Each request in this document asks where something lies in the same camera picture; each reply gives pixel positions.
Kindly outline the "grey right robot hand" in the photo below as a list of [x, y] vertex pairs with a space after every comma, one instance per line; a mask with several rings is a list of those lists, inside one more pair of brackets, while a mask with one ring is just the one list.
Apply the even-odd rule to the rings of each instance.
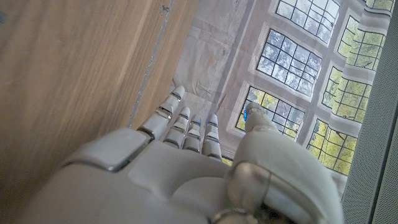
[[244, 110], [231, 165], [221, 160], [218, 118], [199, 117], [176, 87], [137, 129], [82, 145], [17, 223], [343, 223], [331, 174], [283, 135], [265, 109]]

